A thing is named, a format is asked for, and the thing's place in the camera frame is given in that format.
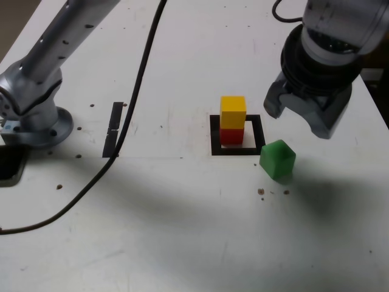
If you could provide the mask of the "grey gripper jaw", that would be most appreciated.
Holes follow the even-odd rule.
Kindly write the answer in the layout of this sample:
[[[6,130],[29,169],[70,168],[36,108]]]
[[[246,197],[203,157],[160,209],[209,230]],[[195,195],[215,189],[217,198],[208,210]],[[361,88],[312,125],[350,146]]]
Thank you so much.
[[[264,99],[264,109],[268,115],[274,119],[277,119],[281,116],[284,108],[280,101],[280,97],[286,94],[284,84],[284,80],[273,82]]]
[[[352,85],[328,96],[318,94],[282,94],[282,110],[288,108],[301,116],[312,133],[320,139],[330,139],[351,98]]]

